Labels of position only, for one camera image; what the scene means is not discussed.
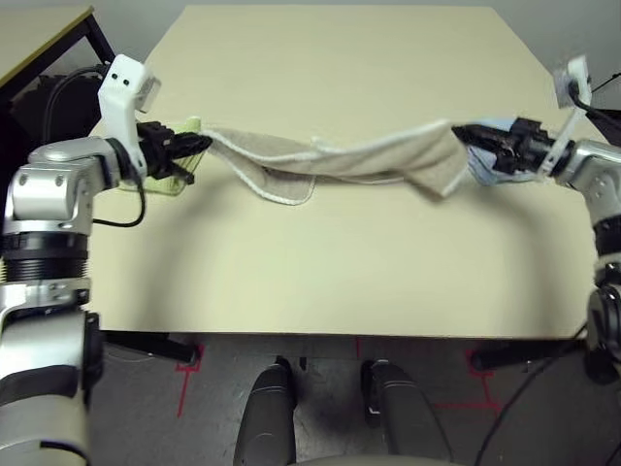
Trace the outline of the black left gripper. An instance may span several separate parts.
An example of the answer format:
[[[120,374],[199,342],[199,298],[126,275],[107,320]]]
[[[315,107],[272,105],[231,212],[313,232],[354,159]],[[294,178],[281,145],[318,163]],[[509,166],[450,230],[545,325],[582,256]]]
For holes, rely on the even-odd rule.
[[[137,132],[149,177],[155,180],[173,178],[194,184],[194,175],[176,160],[204,152],[212,144],[211,137],[195,132],[175,133],[157,121],[138,123]]]

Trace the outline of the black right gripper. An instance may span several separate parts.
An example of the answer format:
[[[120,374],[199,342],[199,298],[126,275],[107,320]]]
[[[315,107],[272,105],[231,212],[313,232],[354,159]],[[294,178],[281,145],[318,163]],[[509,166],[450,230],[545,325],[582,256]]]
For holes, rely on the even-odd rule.
[[[451,127],[455,136],[477,155],[496,156],[495,170],[507,175],[536,173],[555,141],[539,121],[519,117],[508,131],[468,123]]]

